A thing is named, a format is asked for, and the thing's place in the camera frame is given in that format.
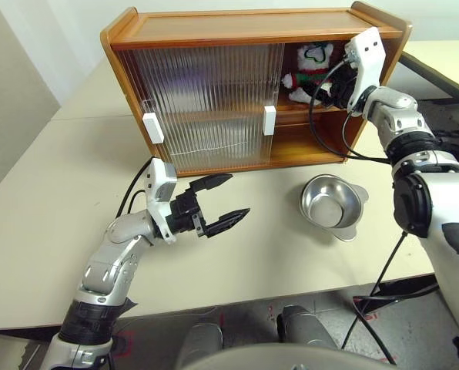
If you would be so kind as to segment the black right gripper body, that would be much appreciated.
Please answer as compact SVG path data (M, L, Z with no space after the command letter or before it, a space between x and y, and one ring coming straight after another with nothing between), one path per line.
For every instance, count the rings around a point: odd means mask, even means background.
M329 96L323 100L326 108L331 106L346 109L354 91L357 73L355 71L337 71L331 77Z

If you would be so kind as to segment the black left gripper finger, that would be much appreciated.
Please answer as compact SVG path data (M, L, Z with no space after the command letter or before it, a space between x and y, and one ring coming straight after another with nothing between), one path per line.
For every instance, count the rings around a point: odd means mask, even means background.
M216 222L206 225L204 234L207 237L214 237L217 234L225 232L240 222L249 212L250 208L245 208L224 214Z
M191 181L189 183L189 187L193 192L199 192L201 190L210 190L222 185L232 177L233 175L230 173L215 173Z

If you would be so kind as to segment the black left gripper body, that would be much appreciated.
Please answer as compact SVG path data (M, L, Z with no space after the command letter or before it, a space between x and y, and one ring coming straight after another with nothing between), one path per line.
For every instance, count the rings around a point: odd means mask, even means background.
M180 234L194 230L198 236L206 235L206 222L196 192L187 189L169 202L171 214L166 218L170 231Z

